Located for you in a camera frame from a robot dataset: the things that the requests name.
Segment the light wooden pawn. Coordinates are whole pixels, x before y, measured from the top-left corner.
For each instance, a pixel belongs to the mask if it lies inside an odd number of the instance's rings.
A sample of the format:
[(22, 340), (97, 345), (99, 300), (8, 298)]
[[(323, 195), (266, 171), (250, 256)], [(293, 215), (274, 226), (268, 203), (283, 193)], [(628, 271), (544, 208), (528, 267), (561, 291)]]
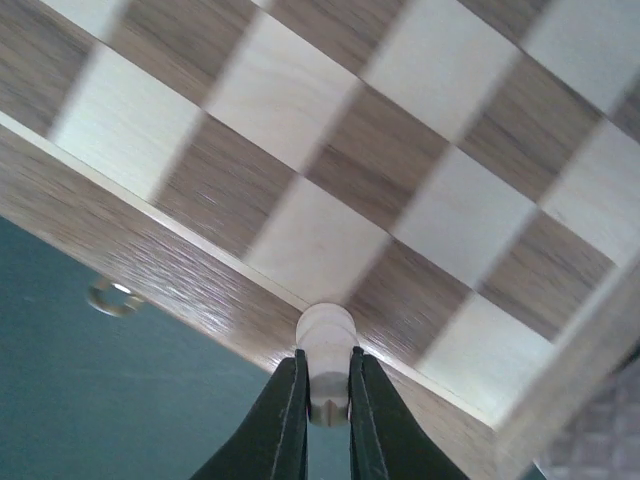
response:
[(309, 375), (309, 420), (331, 428), (349, 421), (349, 371), (359, 345), (351, 314), (342, 306), (307, 308), (296, 327), (296, 347), (304, 351)]

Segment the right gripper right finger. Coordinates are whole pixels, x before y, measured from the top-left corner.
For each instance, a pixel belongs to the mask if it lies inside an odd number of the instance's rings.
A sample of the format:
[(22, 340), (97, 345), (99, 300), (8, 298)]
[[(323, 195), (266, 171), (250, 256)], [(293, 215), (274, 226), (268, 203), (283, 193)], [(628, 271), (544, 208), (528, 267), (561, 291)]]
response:
[(466, 477), (422, 430), (378, 360), (360, 347), (350, 360), (349, 395), (353, 479)]

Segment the wooden chess board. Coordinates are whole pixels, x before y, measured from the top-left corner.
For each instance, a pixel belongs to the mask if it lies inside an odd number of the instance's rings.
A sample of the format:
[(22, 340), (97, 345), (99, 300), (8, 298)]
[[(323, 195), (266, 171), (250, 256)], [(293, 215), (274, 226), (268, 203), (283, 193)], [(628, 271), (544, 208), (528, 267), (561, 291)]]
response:
[(267, 370), (343, 305), (514, 479), (639, 336), (639, 5), (5, 1), (1, 213)]

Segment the pink tin with pieces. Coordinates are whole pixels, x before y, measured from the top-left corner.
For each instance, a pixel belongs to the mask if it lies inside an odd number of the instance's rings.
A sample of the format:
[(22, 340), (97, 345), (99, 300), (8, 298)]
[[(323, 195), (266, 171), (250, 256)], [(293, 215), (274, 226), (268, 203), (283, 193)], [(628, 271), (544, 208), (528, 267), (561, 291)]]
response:
[(639, 477), (639, 363), (610, 377), (540, 456), (548, 479)]

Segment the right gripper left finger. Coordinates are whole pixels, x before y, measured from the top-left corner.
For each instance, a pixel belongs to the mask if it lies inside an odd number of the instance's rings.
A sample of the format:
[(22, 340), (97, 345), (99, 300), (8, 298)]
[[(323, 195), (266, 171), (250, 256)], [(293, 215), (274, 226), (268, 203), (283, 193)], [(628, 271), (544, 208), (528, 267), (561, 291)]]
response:
[(284, 358), (234, 434), (194, 479), (306, 479), (309, 379), (305, 353)]

